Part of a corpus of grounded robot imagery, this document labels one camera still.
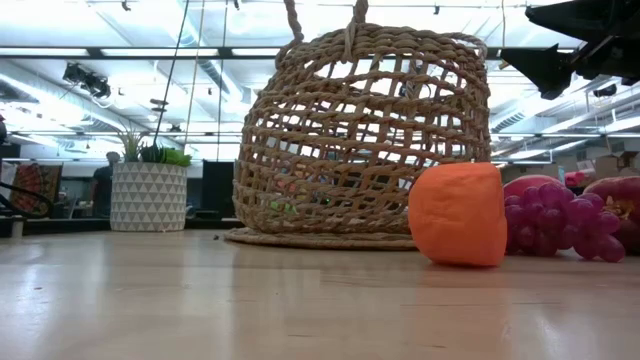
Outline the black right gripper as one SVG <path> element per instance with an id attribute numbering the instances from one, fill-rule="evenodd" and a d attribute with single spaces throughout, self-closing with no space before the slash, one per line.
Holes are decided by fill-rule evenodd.
<path id="1" fill-rule="evenodd" d="M 574 53 L 550 48 L 503 49 L 500 57 L 527 77 L 545 100 L 559 97 L 571 84 L 573 70 L 585 79 L 617 76 L 623 85 L 640 82 L 640 0 L 570 0 L 529 6 L 528 20 L 580 39 Z"/>

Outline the red round fruit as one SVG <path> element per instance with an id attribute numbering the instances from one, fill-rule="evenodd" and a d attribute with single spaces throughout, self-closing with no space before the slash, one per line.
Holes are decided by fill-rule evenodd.
<path id="1" fill-rule="evenodd" d="M 521 197 L 527 188 L 539 188 L 540 186 L 548 183 L 562 186 L 562 183 L 558 179 L 546 175 L 534 174 L 521 176 L 503 186 L 504 198 L 508 198 L 510 196 Z"/>

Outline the red and yellow apple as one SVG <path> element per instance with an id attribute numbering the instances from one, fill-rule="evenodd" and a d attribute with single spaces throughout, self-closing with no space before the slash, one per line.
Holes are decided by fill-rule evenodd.
<path id="1" fill-rule="evenodd" d="M 628 254 L 640 256 L 640 176 L 611 177 L 590 184 L 585 193 L 598 195 L 605 210 L 620 220 L 613 236 Z"/>

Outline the purple grape bunch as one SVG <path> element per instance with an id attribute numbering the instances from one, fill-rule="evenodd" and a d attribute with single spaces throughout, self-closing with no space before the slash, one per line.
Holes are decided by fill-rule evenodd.
<path id="1" fill-rule="evenodd" d="M 613 233 L 619 218 L 605 210 L 595 194 L 577 195 L 562 184 L 529 187 L 521 197 L 504 198 L 507 219 L 507 255 L 553 257 L 574 250 L 585 260 L 618 263 L 626 249 Z"/>

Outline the orange fruit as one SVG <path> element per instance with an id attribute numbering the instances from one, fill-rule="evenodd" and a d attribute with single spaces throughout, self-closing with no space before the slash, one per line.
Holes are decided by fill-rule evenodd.
<path id="1" fill-rule="evenodd" d="M 418 250 L 436 264 L 499 266 L 507 244 L 500 171 L 485 162 L 426 169 L 410 190 L 408 223 Z"/>

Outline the cardboard boxes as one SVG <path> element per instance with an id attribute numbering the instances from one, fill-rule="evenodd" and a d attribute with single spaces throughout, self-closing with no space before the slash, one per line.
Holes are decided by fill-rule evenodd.
<path id="1" fill-rule="evenodd" d="M 598 178 L 640 176 L 640 152 L 625 151 L 595 160 Z"/>

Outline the black monitor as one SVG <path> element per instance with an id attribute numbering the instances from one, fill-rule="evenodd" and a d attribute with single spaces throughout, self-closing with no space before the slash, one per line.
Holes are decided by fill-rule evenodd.
<path id="1" fill-rule="evenodd" d="M 203 210 L 215 211 L 219 218 L 235 216 L 232 200 L 233 178 L 232 162 L 204 162 L 201 193 Z"/>

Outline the green artificial plant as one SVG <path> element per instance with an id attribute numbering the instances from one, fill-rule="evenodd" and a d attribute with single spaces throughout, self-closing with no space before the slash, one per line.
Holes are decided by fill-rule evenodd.
<path id="1" fill-rule="evenodd" d="M 124 146 L 125 162 L 145 162 L 188 167 L 191 165 L 192 156 L 183 151 L 161 147 L 159 145 L 147 145 L 145 139 L 149 132 L 119 131 L 117 137 Z"/>

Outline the white triangle-patterned plant pot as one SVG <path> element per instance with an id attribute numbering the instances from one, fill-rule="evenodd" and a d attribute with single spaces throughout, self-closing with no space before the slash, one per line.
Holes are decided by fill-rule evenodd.
<path id="1" fill-rule="evenodd" d="M 186 221 L 187 169 L 148 162 L 113 170 L 110 228 L 118 232 L 176 232 Z"/>

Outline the black ceiling-mounted device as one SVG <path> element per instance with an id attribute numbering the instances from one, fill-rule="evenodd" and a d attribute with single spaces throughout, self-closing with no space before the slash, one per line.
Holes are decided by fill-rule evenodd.
<path id="1" fill-rule="evenodd" d="M 62 79 L 86 91 L 92 98 L 107 99 L 111 96 L 108 78 L 86 70 L 78 63 L 68 63 Z"/>

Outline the person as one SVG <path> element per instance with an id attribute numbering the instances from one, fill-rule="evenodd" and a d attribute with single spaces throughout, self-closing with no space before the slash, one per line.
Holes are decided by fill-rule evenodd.
<path id="1" fill-rule="evenodd" d="M 120 155 L 110 151 L 106 154 L 106 159 L 108 165 L 98 168 L 92 178 L 93 216 L 97 218 L 110 216 L 113 170 L 120 160 Z"/>

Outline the colourful patterned artwork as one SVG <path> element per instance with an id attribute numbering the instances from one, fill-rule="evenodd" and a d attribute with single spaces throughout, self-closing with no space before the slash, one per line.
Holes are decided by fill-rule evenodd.
<path id="1" fill-rule="evenodd" d="M 11 191 L 10 202 L 19 210 L 40 217 L 50 217 L 53 214 L 53 204 L 58 201 L 61 173 L 61 165 L 19 165 L 13 180 L 13 186 L 46 197 L 51 203 L 51 206 L 47 206 L 43 200 L 33 195 L 16 192 L 14 190 Z"/>

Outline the black metal table frame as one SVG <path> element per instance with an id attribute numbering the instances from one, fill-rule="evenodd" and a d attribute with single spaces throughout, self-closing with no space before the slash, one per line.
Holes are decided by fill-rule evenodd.
<path id="1" fill-rule="evenodd" d="M 242 228 L 237 219 L 186 219 L 185 230 L 228 230 Z M 12 218 L 0 217 L 0 239 L 11 238 Z M 98 232 L 111 229 L 108 219 L 26 219 L 23 236 Z"/>

